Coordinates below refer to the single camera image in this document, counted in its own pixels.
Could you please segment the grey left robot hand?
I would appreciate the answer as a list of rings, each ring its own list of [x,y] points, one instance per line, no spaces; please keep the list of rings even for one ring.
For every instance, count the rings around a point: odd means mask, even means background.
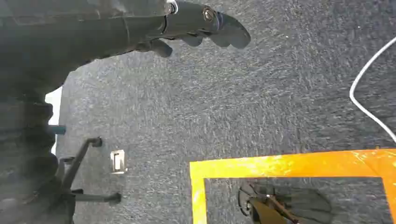
[[[96,59],[131,51],[169,57],[164,40],[192,47],[209,38],[245,48],[235,18],[184,0],[3,0],[0,3],[0,98],[38,98]]]

